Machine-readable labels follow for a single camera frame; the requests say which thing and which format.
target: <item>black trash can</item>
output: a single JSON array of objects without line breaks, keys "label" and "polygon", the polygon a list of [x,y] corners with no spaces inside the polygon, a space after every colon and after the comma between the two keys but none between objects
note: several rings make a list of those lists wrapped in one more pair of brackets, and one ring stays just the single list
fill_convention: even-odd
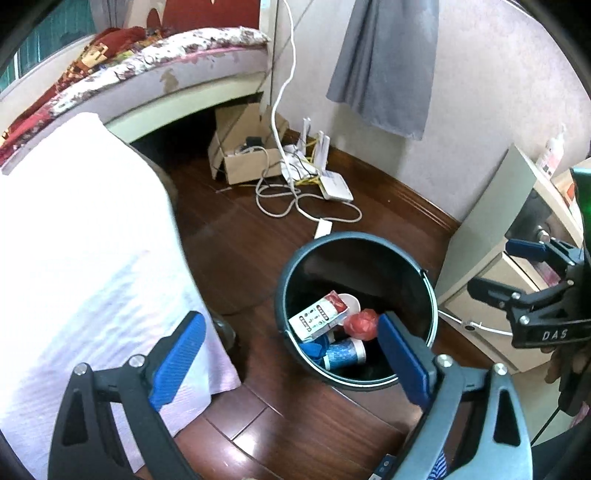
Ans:
[{"label": "black trash can", "polygon": [[377,339],[366,342],[364,365],[337,372],[302,352],[289,318],[331,290],[359,299],[362,309],[393,310],[408,330],[431,347],[437,333],[437,301],[426,272],[396,245],[361,232],[333,233],[300,248],[285,266],[275,296],[275,319],[295,358],[322,381],[346,390],[372,391],[398,383]]}]

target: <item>red plastic bag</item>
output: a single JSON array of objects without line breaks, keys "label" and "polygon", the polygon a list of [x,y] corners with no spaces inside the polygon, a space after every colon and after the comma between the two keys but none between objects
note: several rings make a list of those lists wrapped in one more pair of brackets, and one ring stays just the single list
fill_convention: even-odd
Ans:
[{"label": "red plastic bag", "polygon": [[363,340],[373,340],[378,336],[378,314],[372,309],[363,309],[345,319],[343,328],[347,335]]}]

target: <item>red blanket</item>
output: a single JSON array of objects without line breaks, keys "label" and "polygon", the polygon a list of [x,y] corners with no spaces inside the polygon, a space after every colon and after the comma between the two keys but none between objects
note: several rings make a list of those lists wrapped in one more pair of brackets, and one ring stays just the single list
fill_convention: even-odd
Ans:
[{"label": "red blanket", "polygon": [[[162,38],[156,33],[156,40]],[[108,28],[98,34],[87,45],[80,56],[73,61],[68,69],[37,101],[20,114],[2,135],[4,143],[0,144],[0,166],[38,131],[42,130],[51,120],[47,104],[59,92],[82,80],[96,71],[98,65],[114,58],[117,54],[127,51],[132,45],[146,39],[146,30],[142,27]]]}]

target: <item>white cable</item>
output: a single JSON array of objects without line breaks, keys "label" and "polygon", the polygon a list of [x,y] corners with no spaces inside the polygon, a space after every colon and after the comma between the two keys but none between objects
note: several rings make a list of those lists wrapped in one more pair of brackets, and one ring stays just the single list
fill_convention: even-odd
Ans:
[{"label": "white cable", "polygon": [[[296,188],[292,189],[289,185],[285,185],[285,184],[281,184],[281,183],[271,183],[271,184],[263,185],[262,182],[265,180],[265,177],[267,176],[269,169],[272,166],[271,165],[271,158],[269,157],[269,152],[267,151],[267,149],[265,149],[263,147],[259,147],[259,146],[254,146],[254,147],[246,148],[240,153],[242,153],[242,154],[251,153],[251,152],[254,152],[255,150],[263,151],[265,153],[265,156],[267,157],[267,167],[261,173],[261,178],[259,179],[259,181],[257,182],[257,184],[255,186],[256,205],[259,207],[259,209],[265,215],[268,215],[273,218],[283,218],[292,210],[294,205],[297,205],[298,199],[301,199],[304,197],[312,197],[312,198],[324,200],[324,197],[321,197],[320,195],[314,195],[313,193],[302,193],[300,189],[296,189]],[[289,192],[267,193],[267,194],[263,193],[265,190],[270,189],[270,188],[288,189]],[[269,212],[268,210],[265,210],[263,208],[263,206],[261,205],[261,198],[277,198],[277,197],[285,197],[285,196],[293,196],[294,199],[290,202],[290,204],[287,206],[286,210],[283,213]],[[352,219],[352,220],[344,219],[344,218],[334,218],[334,217],[327,217],[327,218],[324,218],[324,220],[329,220],[332,222],[342,222],[342,223],[355,223],[355,222],[359,222],[362,219],[363,214],[357,206],[353,205],[352,203],[348,203],[348,202],[342,202],[342,203],[344,205],[347,205],[347,206],[357,210],[357,212],[359,213],[359,216],[357,218]]]},{"label": "white cable", "polygon": [[482,323],[468,322],[468,325],[471,327],[474,327],[474,328],[478,328],[479,330],[484,330],[485,332],[496,333],[497,335],[504,335],[507,337],[513,336],[513,333],[511,333],[511,332],[506,332],[504,330],[496,330],[494,328],[484,327],[484,326],[482,326]]},{"label": "white cable", "polygon": [[512,337],[513,333],[512,332],[506,332],[504,330],[496,330],[494,328],[489,328],[489,327],[484,327],[482,326],[482,322],[480,323],[476,323],[476,322],[468,322],[466,324],[464,324],[463,321],[461,321],[460,319],[454,317],[453,315],[449,315],[449,313],[444,312],[442,310],[438,310],[439,315],[443,315],[444,317],[459,323],[460,325],[464,325],[464,326],[470,326],[473,328],[478,328],[479,330],[484,330],[485,332],[490,332],[490,333],[496,333],[497,335],[503,335],[503,336],[507,336],[507,337]]},{"label": "white cable", "polygon": [[[304,210],[302,210],[302,208],[300,208],[299,200],[304,197],[313,197],[313,198],[318,198],[320,200],[325,200],[325,198],[321,197],[320,195],[314,195],[312,193],[302,193],[300,189],[296,189],[295,181],[294,181],[293,177],[291,176],[289,162],[287,161],[287,156],[285,154],[285,150],[283,150],[283,146],[281,145],[281,138],[279,138],[279,132],[277,131],[277,123],[275,121],[275,116],[277,114],[277,107],[279,106],[279,103],[281,102],[281,98],[283,97],[283,92],[285,92],[285,88],[287,88],[287,86],[291,83],[291,81],[294,78],[294,75],[296,73],[296,64],[297,64],[296,48],[295,48],[296,42],[294,40],[294,38],[295,38],[294,17],[293,17],[293,14],[291,13],[290,4],[287,2],[287,0],[283,0],[283,3],[285,5],[285,8],[287,9],[287,15],[290,18],[290,43],[291,43],[291,51],[293,54],[293,63],[291,64],[290,75],[287,78],[287,80],[283,83],[283,85],[281,85],[281,88],[279,89],[279,93],[277,94],[277,100],[275,100],[275,103],[273,104],[273,108],[271,109],[271,129],[273,130],[273,136],[275,138],[275,143],[277,143],[277,148],[279,149],[279,153],[281,154],[281,161],[285,164],[285,169],[287,170],[287,176],[288,176],[289,180],[288,180],[287,185],[272,184],[269,186],[265,185],[264,187],[261,187],[264,177],[267,175],[269,168],[271,168],[269,154],[265,150],[265,153],[267,155],[267,168],[261,174],[261,179],[256,184],[256,204],[258,205],[258,207],[260,208],[260,210],[263,213],[265,213],[271,217],[274,217],[274,218],[284,217],[285,215],[287,215],[291,211],[291,209],[295,205],[295,208],[297,209],[297,211],[300,212],[307,219],[312,220],[313,222],[320,222],[320,218],[316,218],[316,217],[310,215],[309,213],[305,212]],[[264,192],[266,189],[268,189],[270,187],[289,188],[290,191],[285,192],[285,193],[274,193],[274,194],[267,194],[267,195],[262,194],[262,192]],[[260,198],[262,198],[262,197],[263,198],[272,198],[272,197],[283,197],[286,195],[293,195],[294,199],[291,201],[291,203],[287,207],[287,210],[285,210],[285,212],[283,212],[283,213],[271,213],[271,212],[268,212],[267,210],[265,210],[261,206]],[[332,222],[355,223],[355,222],[359,222],[362,219],[363,213],[361,212],[361,210],[359,210],[358,207],[356,207],[355,205],[353,205],[352,203],[349,203],[349,202],[342,202],[342,203],[357,210],[357,212],[359,213],[359,216],[355,220],[347,220],[347,219],[333,218],[333,217],[324,218],[324,220],[329,220]]]}]

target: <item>wooden floor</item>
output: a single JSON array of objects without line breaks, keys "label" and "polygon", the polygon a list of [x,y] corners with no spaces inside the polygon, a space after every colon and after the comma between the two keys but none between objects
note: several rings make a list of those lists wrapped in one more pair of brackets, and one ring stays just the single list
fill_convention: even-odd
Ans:
[{"label": "wooden floor", "polygon": [[[373,167],[347,156],[331,162],[363,211],[359,223],[335,224],[335,230],[383,236],[435,280],[451,232],[413,208]],[[192,467],[206,480],[369,478],[384,454],[398,451],[420,411],[399,385],[351,395],[354,403],[307,375],[286,351],[275,327],[272,294],[284,264],[313,238],[315,224],[295,212],[284,219],[263,215],[253,188],[217,193],[227,185],[212,180],[205,159],[184,158],[166,168],[179,190],[177,223],[191,272],[206,303],[241,339],[233,361],[243,385],[215,397],[177,436]],[[272,199],[267,206],[279,212],[285,203]],[[313,215],[351,215],[335,203],[302,204]],[[464,365],[489,363],[445,325],[434,350],[451,353]]]}]

